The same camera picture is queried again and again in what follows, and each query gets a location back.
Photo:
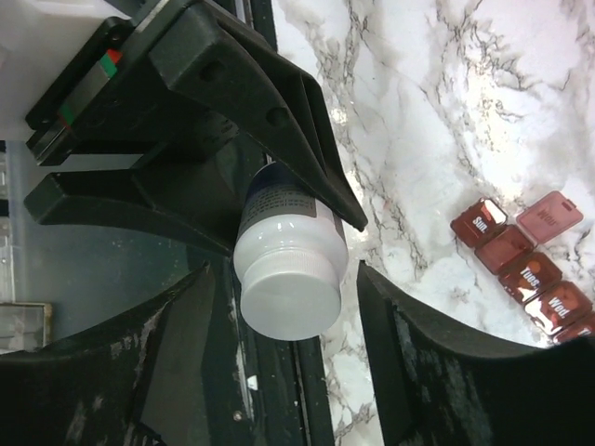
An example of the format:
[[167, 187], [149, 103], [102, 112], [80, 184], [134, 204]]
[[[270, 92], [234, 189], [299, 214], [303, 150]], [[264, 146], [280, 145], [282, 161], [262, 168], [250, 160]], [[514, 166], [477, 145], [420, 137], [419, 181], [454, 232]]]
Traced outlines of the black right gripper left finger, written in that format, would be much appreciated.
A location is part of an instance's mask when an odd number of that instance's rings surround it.
[[207, 445], [209, 265], [81, 333], [1, 357], [4, 445]]

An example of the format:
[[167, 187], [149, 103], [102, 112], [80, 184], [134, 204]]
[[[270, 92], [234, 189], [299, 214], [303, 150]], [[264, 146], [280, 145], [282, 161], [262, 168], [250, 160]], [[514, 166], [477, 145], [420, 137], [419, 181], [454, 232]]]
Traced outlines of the white pill bottle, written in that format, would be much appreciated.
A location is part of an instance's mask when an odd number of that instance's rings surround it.
[[340, 314], [348, 261], [341, 218], [283, 164], [262, 167], [249, 186], [233, 251], [246, 323], [275, 340], [322, 334]]

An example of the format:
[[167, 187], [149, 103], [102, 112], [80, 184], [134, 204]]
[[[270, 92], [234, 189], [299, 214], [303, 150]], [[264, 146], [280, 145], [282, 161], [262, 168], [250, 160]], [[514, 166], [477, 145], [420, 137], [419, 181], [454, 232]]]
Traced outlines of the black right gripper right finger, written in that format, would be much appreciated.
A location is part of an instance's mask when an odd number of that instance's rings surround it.
[[387, 445], [590, 445], [594, 341], [533, 348], [418, 301], [361, 264], [357, 296]]

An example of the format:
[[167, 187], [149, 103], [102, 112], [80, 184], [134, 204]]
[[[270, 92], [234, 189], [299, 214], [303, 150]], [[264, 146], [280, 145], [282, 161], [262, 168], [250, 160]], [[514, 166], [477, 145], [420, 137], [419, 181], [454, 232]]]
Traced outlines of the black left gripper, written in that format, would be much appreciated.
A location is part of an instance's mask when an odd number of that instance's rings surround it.
[[[133, 20], [107, 19], [26, 116], [40, 165], [74, 154], [179, 158], [195, 143], [195, 104], [174, 92], [167, 35], [191, 1], [151, 1]], [[41, 225], [144, 232], [222, 256], [243, 205], [214, 161], [46, 175], [24, 199]]]

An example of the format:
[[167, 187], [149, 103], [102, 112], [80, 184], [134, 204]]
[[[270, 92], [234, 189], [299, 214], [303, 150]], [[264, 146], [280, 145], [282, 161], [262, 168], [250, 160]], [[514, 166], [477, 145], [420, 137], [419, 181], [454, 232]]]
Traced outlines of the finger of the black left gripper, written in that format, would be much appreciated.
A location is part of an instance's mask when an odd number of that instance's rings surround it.
[[233, 121], [347, 223], [367, 217], [348, 180], [319, 84], [215, 4], [164, 4], [150, 60], [173, 93]]

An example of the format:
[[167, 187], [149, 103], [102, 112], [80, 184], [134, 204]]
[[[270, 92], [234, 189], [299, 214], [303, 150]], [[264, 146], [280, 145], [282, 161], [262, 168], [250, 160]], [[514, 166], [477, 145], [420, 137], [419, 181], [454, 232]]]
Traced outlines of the red weekly pill organizer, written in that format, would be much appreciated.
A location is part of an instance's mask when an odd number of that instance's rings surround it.
[[570, 199], [553, 190], [515, 217], [495, 199], [481, 197], [451, 220], [450, 229], [531, 322], [561, 344], [594, 336], [594, 303], [543, 246], [583, 218]]

